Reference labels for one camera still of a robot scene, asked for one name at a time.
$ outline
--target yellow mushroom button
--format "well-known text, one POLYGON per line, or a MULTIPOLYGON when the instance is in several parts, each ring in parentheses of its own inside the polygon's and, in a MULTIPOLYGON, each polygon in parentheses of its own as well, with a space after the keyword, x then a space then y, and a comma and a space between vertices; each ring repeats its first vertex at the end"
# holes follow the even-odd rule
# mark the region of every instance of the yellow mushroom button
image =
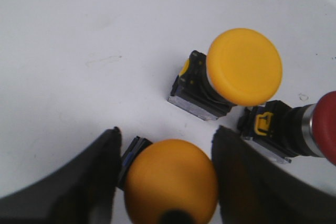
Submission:
POLYGON ((256 106, 278 90, 282 64, 276 47, 264 35, 236 28, 219 35, 206 57, 208 80, 228 101, 256 106))
POLYGON ((188 214, 195 224, 206 224, 217 205, 217 177, 212 162, 197 146, 165 140, 150 145, 134 160, 124 195, 134 224, 158 224, 173 210, 188 214))

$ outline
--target white table surface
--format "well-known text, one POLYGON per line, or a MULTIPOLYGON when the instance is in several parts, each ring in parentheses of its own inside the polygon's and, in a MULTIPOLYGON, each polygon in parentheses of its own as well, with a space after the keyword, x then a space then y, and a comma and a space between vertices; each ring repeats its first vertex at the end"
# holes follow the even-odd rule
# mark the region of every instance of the white table surface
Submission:
MULTIPOLYGON (((105 129, 182 138, 208 155, 222 124, 166 101, 192 50, 236 27, 278 48, 283 80, 273 99, 316 103, 335 90, 336 0, 0 0, 0 196, 52 173, 105 129)), ((282 168, 336 193, 336 168, 297 157, 282 168)), ((220 223, 216 212, 211 223, 220 223)), ((112 223, 130 223, 117 191, 112 223)))

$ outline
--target yellow button cap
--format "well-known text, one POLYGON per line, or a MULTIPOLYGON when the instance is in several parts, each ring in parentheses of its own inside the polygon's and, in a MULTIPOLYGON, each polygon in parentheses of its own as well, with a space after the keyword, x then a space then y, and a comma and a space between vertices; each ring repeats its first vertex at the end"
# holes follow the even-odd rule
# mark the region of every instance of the yellow button cap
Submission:
POLYGON ((126 177, 125 205, 134 224, 158 224, 170 210, 188 213, 195 224, 210 221, 218 199, 215 169, 195 145, 165 140, 147 147, 126 177))
POLYGON ((264 35, 236 28, 219 35, 206 57, 209 82, 228 101, 256 106, 278 90, 282 64, 275 46, 264 35))

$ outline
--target red push button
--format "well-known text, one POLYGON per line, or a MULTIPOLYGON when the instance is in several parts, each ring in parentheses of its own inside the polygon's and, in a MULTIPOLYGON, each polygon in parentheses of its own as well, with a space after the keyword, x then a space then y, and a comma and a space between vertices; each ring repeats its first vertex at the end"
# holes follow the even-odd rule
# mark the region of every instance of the red push button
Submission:
POLYGON ((316 104, 312 134, 324 156, 336 165, 336 91, 324 95, 316 104))

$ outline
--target yellow latch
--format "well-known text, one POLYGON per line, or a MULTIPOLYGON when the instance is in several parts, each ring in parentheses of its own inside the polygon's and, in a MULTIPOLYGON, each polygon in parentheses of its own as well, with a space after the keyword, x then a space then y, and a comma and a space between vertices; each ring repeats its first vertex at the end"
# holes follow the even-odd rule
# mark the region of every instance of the yellow latch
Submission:
POLYGON ((273 113, 265 112, 256 116, 256 122, 254 125, 254 131, 257 135, 267 136, 267 132, 271 125, 273 113))
POLYGON ((181 70, 181 72, 178 74, 179 77, 182 76, 182 75, 184 75, 187 72, 187 70, 189 68, 189 64, 190 64, 190 60, 187 59, 187 61, 185 62, 184 66, 183 66, 183 68, 181 70))

